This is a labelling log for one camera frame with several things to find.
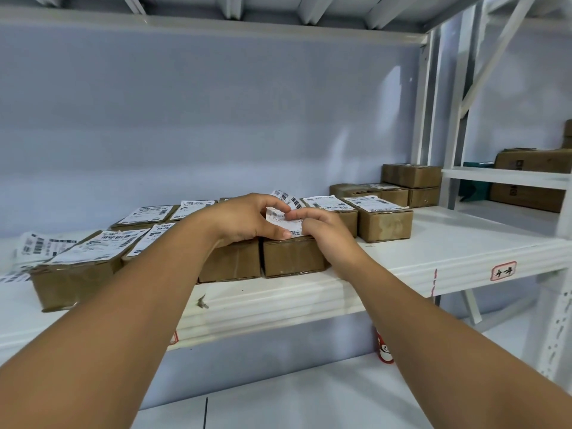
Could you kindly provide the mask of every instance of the forearm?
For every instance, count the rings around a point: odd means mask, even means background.
[[[438,428],[560,427],[572,399],[372,260],[352,284]]]
[[[0,368],[4,427],[130,426],[216,243],[201,219],[177,224]]]

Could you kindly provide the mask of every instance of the person's left hand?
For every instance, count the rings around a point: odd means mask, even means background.
[[[212,225],[217,238],[215,248],[256,236],[275,240],[291,238],[288,230],[266,221],[262,216],[266,214],[266,208],[276,208],[284,213],[290,211],[286,203],[273,195],[252,193],[203,208],[186,220],[205,220]]]

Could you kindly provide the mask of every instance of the hand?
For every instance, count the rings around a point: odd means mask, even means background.
[[[215,248],[256,236],[276,240],[291,238],[292,234],[288,230],[269,223],[262,216],[266,214],[266,208],[270,207],[282,212],[290,211],[286,203],[273,195],[253,193],[208,206],[191,214],[189,219],[205,220],[212,226],[217,238]]]
[[[343,280],[350,281],[355,268],[359,268],[364,262],[372,261],[335,212],[302,208],[288,212],[286,219],[304,220],[302,232],[314,237],[325,258]]]

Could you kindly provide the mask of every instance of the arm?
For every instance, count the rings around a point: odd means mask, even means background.
[[[0,367],[2,427],[130,427],[211,251],[291,237],[267,206],[290,210],[249,194],[191,214]]]
[[[355,288],[413,395],[436,428],[564,428],[572,397],[371,259],[340,218],[299,209],[339,276]]]

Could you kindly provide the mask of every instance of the person's right hand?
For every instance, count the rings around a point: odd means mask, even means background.
[[[314,237],[321,252],[343,280],[350,281],[352,272],[371,261],[335,212],[319,208],[294,209],[287,220],[302,219],[302,232]]]

